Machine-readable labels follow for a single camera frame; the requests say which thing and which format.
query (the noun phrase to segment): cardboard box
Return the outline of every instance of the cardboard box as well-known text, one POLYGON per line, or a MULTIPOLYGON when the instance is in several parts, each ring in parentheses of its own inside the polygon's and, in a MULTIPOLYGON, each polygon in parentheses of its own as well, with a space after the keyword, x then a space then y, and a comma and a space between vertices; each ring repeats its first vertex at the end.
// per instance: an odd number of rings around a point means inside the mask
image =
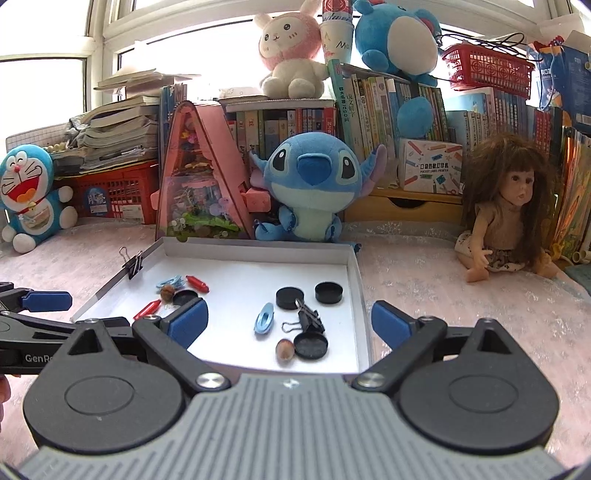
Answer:
POLYGON ((401 138, 400 159, 398 175, 403 190, 460 194, 461 145, 401 138))

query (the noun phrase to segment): doll hair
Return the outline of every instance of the doll hair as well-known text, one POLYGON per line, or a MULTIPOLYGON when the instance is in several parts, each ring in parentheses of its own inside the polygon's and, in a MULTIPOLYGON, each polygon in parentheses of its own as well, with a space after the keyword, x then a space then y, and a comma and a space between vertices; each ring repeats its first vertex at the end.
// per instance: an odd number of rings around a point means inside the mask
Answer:
POLYGON ((531 200, 521 208, 524 235, 515 249, 517 259, 532 267, 542 248, 541 223, 550 201, 550 165, 535 144, 502 133, 479 144, 465 165, 463 222, 469 228, 476 220, 475 206, 491 202, 499 194, 506 173, 534 171, 531 200))

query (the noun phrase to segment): plush toy nose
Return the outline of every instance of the plush toy nose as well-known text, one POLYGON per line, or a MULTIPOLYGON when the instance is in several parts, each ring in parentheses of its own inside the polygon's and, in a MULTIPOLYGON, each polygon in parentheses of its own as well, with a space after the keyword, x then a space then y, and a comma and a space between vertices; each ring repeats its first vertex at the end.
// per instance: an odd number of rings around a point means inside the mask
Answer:
POLYGON ((297 159, 297 172, 311 187, 325 181, 331 170, 330 157, 322 153, 306 153, 297 159))

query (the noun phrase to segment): blue book spine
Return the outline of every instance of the blue book spine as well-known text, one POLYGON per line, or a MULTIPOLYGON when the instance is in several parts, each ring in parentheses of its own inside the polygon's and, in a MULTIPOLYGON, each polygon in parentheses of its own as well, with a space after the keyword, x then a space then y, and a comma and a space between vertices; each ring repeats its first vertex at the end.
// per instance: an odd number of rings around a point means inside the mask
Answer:
POLYGON ((353 135, 351 134, 351 121, 349 118, 347 96, 345 95, 345 86, 343 84, 343 72, 340 69, 340 61, 338 59, 329 60, 328 68, 336 101, 339 104, 340 119, 341 125, 343 127, 343 134, 345 136, 345 143, 351 146, 353 145, 353 135))

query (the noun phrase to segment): red basket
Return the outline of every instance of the red basket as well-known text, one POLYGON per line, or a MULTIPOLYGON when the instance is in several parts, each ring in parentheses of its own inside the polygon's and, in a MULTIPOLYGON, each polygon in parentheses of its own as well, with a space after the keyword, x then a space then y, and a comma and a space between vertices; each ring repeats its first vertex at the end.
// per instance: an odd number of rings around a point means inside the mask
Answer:
POLYGON ((98 216, 156 223, 150 195, 158 190, 158 164, 150 160, 119 170, 56 181, 74 190, 72 203, 81 217, 98 216))
POLYGON ((471 43, 453 45, 441 58, 447 63, 454 90, 496 87, 524 98, 530 97, 534 66, 525 59, 471 43))

